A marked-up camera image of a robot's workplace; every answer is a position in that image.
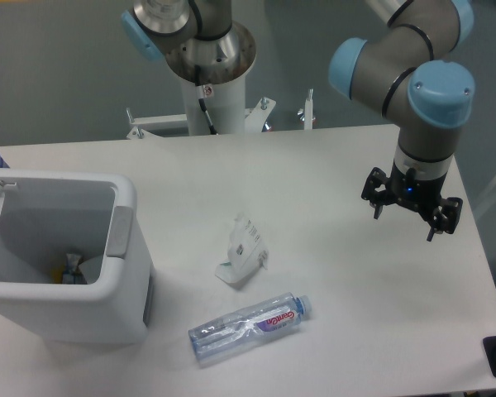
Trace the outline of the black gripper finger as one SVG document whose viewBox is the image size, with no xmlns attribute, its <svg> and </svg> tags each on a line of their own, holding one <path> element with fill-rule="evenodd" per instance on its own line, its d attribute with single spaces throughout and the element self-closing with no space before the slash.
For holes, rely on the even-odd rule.
<svg viewBox="0 0 496 397">
<path fill-rule="evenodd" d="M 460 221 L 463 199 L 457 197 L 441 198 L 432 212 L 427 241 L 431 242 L 436 234 L 453 234 Z"/>
<path fill-rule="evenodd" d="M 389 205 L 389 177 L 378 167 L 374 167 L 365 181 L 361 198 L 374 209 L 374 219 L 378 219 L 385 206 Z"/>
</svg>

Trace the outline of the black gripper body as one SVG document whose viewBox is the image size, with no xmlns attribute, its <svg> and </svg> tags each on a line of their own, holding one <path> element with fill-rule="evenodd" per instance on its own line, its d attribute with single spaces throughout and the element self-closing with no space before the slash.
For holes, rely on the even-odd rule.
<svg viewBox="0 0 496 397">
<path fill-rule="evenodd" d="M 403 173 L 393 164 L 389 177 L 389 205 L 397 204 L 418 213 L 425 222 L 432 220 L 432 212 L 439 205 L 446 174 L 435 179 L 418 179 L 417 172 Z"/>
</svg>

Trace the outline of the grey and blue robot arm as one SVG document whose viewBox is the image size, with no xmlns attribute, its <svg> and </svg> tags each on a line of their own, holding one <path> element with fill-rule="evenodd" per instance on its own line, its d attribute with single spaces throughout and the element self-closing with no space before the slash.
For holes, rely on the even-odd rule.
<svg viewBox="0 0 496 397">
<path fill-rule="evenodd" d="M 445 56 L 472 30 L 467 1 L 373 1 L 388 33 L 350 38 L 328 66 L 330 85 L 399 129 L 389 173 L 373 169 L 361 197 L 376 213 L 392 204 L 418 213 L 430 233 L 452 234 L 463 202 L 441 189 L 475 95 L 471 73 Z M 228 1 L 136 1 L 121 16 L 148 60 L 165 60 L 181 83 L 193 136 L 260 132 L 246 109 L 245 78 L 255 63 L 251 33 Z"/>
</svg>

